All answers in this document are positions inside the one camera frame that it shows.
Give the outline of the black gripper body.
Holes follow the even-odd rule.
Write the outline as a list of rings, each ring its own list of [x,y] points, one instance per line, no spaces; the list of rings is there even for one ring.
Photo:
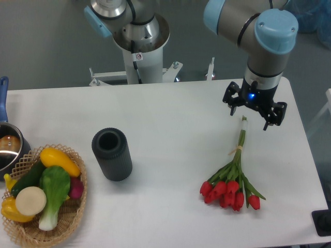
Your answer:
[[[243,79],[241,90],[238,93],[239,99],[244,106],[259,112],[262,117],[267,117],[272,111],[277,86],[271,89],[251,89],[251,86]]]

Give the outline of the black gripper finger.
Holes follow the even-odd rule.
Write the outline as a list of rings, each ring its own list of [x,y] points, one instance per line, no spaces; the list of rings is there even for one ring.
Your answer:
[[[273,102],[271,107],[267,108],[263,114],[265,124],[263,130],[266,131],[269,126],[280,126],[287,110],[286,102]]]
[[[223,102],[230,108],[230,115],[233,116],[236,108],[242,106],[242,99],[240,97],[240,87],[235,83],[231,82],[225,90],[223,96]]]

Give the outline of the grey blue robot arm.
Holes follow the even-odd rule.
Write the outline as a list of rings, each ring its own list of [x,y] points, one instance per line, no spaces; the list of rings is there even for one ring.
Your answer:
[[[298,21],[285,5],[286,1],[209,1],[203,13],[209,30],[249,55],[242,85],[231,83],[224,103],[232,113],[239,106],[259,112],[266,126],[280,125],[287,109],[285,102],[273,100],[298,31]],[[154,1],[91,1],[84,15],[99,35],[112,37],[122,50],[129,84],[169,81],[163,71],[163,47],[170,29]]]

